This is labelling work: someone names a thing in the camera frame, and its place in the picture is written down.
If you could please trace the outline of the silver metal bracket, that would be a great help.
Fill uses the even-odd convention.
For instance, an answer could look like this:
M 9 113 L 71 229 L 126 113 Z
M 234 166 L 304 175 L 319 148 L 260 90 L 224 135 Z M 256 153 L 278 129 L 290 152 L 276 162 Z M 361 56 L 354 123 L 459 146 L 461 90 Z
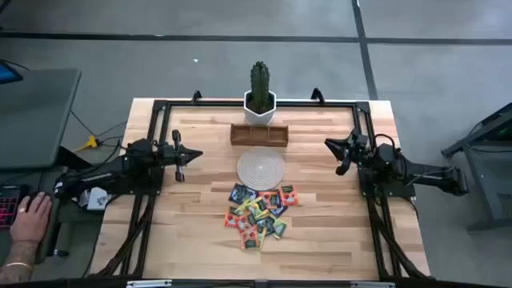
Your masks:
M 172 284 L 171 279 L 137 280 L 128 281 L 126 288 L 166 288 L 171 287 Z
M 392 282 L 356 281 L 350 283 L 350 288 L 396 288 Z

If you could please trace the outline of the orange peach tea bag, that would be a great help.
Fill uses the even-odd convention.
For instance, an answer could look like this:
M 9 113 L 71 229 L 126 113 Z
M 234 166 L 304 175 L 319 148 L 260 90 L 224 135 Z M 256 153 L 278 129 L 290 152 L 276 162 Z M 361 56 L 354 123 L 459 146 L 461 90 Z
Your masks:
M 293 185 L 282 186 L 280 197 L 285 206 L 294 206 L 299 204 L 298 189 Z
M 240 237 L 241 248 L 243 250 L 260 247 L 258 229 L 255 226 L 244 229 L 244 231 L 240 233 Z
M 245 212 L 237 218 L 237 228 L 240 232 L 252 229 L 256 225 L 256 220 L 251 212 Z
M 236 207 L 228 206 L 224 217 L 224 226 L 236 228 L 238 226 L 238 218 L 240 215 L 236 212 Z

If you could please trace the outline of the black table edge rail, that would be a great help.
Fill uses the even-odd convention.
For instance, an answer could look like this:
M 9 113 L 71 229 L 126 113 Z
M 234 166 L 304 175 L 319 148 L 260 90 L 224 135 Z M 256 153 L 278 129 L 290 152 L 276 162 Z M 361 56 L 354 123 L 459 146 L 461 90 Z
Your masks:
M 62 278 L 49 281 L 0 284 L 0 288 L 126 288 L 128 281 L 156 280 L 127 276 L 94 276 L 90 278 Z M 351 282 L 365 280 L 213 280 L 213 279 L 171 279 L 173 284 L 166 288 L 350 288 Z M 386 278 L 396 288 L 505 288 L 464 282 L 446 282 L 432 278 Z

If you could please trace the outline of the lit computer screen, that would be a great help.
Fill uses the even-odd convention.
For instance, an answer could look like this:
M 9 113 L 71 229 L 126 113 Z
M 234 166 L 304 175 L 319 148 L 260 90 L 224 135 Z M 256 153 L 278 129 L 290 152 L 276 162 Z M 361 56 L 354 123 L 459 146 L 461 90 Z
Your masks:
M 0 85 L 11 82 L 19 82 L 23 80 L 23 76 L 13 67 L 4 61 L 0 61 Z

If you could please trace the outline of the yellow power plug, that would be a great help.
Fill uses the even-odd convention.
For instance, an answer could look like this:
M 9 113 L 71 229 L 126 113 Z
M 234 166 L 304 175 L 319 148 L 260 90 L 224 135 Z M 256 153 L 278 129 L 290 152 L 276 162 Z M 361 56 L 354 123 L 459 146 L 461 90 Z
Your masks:
M 94 135 L 90 135 L 88 137 L 88 140 L 85 142 L 85 144 L 77 149 L 74 150 L 74 152 L 79 152 L 81 150 L 86 149 L 93 149 L 98 147 L 98 140 Z

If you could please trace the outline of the white hexagonal plant pot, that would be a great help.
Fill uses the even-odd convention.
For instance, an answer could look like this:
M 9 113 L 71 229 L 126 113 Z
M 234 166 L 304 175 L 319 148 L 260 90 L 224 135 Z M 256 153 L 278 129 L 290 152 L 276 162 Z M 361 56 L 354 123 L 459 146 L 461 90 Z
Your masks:
M 271 123 L 274 113 L 277 107 L 277 96 L 273 91 L 269 91 L 271 109 L 263 114 L 257 114 L 253 112 L 249 107 L 248 103 L 250 100 L 251 91 L 248 90 L 244 93 L 243 109 L 246 122 L 251 125 L 264 125 L 267 126 Z

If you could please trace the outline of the brown wooden compartment tray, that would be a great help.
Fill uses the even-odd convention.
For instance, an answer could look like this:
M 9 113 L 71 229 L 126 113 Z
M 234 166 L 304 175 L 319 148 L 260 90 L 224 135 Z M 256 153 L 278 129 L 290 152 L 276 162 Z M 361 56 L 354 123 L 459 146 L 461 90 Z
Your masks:
M 289 127 L 232 124 L 230 142 L 233 146 L 287 147 Z

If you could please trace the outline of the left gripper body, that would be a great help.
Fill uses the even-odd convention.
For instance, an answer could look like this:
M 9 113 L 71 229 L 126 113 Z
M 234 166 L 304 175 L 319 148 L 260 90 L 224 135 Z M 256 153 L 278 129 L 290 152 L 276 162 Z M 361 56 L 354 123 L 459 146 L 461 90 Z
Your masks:
M 175 180 L 184 182 L 183 172 L 186 156 L 182 151 L 181 134 L 178 130 L 172 130 L 171 133 L 173 145 L 164 142 L 159 146 L 159 164 L 161 166 L 176 166 Z

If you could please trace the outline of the black backlit keyboard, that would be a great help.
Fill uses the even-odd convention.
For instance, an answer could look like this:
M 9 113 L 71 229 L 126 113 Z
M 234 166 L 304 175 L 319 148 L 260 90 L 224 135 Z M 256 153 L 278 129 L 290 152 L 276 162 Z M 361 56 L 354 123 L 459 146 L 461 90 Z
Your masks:
M 10 228 L 14 223 L 18 204 L 28 195 L 28 185 L 0 186 L 0 230 Z

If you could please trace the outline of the grey metal stand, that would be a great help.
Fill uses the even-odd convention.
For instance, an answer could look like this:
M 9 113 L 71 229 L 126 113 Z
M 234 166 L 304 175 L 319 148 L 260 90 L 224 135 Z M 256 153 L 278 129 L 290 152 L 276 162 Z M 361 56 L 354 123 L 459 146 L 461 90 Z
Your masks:
M 477 192 L 484 199 L 488 219 L 468 227 L 469 232 L 512 227 L 512 102 L 487 116 L 470 132 L 442 150 L 445 158 L 466 156 Z

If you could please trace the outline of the person's hand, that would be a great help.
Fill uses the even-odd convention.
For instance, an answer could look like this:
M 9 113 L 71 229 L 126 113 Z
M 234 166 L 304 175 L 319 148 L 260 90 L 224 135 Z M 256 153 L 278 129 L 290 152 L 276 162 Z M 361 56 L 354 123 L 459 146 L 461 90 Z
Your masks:
M 25 196 L 10 228 L 13 244 L 39 244 L 46 233 L 51 208 L 50 196 L 43 191 L 32 197 Z

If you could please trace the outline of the person's forearm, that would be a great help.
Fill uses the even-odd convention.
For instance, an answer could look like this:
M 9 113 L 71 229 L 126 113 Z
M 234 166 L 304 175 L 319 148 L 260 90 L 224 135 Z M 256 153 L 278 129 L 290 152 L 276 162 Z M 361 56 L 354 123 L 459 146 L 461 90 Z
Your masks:
M 6 262 L 0 267 L 0 284 L 28 282 L 34 271 L 37 249 L 34 241 L 14 242 Z

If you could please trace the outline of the grey standing desk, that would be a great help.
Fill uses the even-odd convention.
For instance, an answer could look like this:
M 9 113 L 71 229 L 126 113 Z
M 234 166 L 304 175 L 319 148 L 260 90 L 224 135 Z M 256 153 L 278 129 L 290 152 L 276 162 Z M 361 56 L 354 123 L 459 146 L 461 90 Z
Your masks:
M 0 205 L 5 190 L 53 195 L 50 180 L 61 168 L 96 164 L 64 147 L 82 72 L 77 69 L 23 70 L 15 82 L 0 84 Z

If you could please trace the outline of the red pink snack packet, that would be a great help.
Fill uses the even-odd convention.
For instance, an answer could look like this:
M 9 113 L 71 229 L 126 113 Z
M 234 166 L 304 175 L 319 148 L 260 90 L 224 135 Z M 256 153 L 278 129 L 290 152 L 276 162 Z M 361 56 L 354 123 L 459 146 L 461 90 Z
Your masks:
M 268 190 L 260 193 L 265 208 L 274 210 L 282 207 L 279 190 Z

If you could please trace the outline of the white printed box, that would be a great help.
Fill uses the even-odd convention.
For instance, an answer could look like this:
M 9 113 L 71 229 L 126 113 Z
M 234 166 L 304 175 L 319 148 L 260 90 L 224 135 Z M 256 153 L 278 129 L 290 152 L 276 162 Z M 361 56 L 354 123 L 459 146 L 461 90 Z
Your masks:
M 110 199 L 110 194 L 101 188 L 95 187 L 90 190 L 86 208 L 90 211 L 104 210 Z

